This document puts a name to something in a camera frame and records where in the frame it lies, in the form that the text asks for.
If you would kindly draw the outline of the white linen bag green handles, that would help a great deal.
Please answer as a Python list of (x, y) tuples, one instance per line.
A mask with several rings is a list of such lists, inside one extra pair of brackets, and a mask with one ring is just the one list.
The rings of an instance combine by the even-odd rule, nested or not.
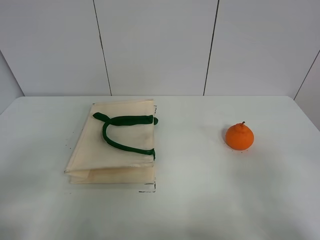
[(72, 184), (155, 182), (153, 99), (94, 103), (64, 170)]

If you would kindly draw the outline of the orange with stem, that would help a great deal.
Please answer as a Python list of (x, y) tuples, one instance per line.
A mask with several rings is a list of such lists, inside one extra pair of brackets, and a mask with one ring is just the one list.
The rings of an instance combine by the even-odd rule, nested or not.
[(225, 133), (225, 143), (237, 151), (248, 149), (254, 139), (254, 133), (246, 126), (245, 121), (232, 125)]

